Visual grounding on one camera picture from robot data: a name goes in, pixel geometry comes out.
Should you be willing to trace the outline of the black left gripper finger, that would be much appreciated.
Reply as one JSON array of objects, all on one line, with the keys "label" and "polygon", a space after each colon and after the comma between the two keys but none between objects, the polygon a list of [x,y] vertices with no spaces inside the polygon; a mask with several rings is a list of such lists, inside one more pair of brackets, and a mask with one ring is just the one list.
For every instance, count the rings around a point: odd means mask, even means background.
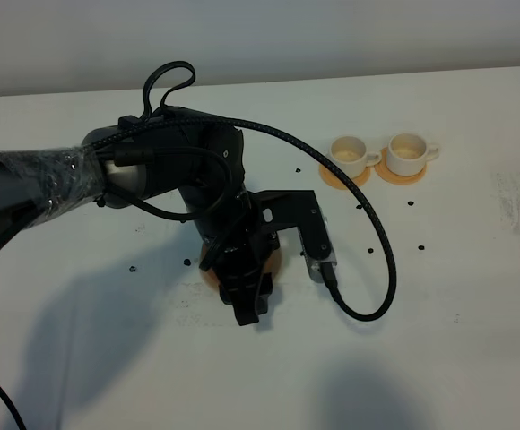
[{"label": "black left gripper finger", "polygon": [[250,270],[235,269],[221,273],[221,299],[231,305],[239,326],[259,322],[257,299],[262,269],[259,266]]},{"label": "black left gripper finger", "polygon": [[263,274],[258,290],[258,313],[268,312],[268,300],[273,293],[273,274],[267,272]]}]

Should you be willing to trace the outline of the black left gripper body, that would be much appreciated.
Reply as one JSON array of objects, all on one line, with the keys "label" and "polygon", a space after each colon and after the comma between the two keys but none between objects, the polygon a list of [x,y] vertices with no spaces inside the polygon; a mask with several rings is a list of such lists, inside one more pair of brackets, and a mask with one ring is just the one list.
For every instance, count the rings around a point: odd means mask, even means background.
[{"label": "black left gripper body", "polygon": [[199,270],[218,290],[220,298],[223,271],[244,271],[259,266],[263,277],[267,272],[274,275],[279,267],[278,235],[260,231],[261,221],[265,219],[252,201],[252,194],[242,190],[219,209],[199,219],[199,234],[203,240]]}]

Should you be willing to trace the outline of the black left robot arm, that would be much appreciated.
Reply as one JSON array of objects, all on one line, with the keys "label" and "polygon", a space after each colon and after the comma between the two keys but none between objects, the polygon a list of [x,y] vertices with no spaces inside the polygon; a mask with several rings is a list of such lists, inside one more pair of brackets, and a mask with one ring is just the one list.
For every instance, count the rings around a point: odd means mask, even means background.
[{"label": "black left robot arm", "polygon": [[270,258],[279,246],[262,230],[256,198],[244,186],[245,130],[266,125],[165,107],[123,117],[68,149],[0,152],[0,250],[24,229],[86,203],[134,206],[192,221],[203,240],[202,271],[241,325],[256,323],[273,293]]}]

